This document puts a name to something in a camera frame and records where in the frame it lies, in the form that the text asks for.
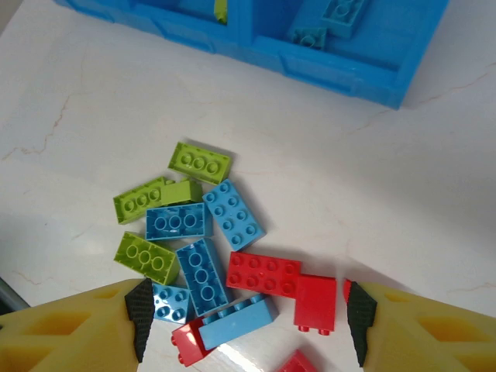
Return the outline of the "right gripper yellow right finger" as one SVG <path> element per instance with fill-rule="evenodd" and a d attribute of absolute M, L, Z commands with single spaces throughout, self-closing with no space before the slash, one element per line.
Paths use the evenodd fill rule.
<path fill-rule="evenodd" d="M 493 371 L 495 319 L 370 282 L 346 282 L 346 314 L 365 371 Z"/>

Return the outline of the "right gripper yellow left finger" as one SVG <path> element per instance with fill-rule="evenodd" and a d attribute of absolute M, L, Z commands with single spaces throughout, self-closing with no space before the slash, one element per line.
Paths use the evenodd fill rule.
<path fill-rule="evenodd" d="M 154 317 L 149 279 L 129 279 L 1 317 L 3 371 L 136 371 Z"/>

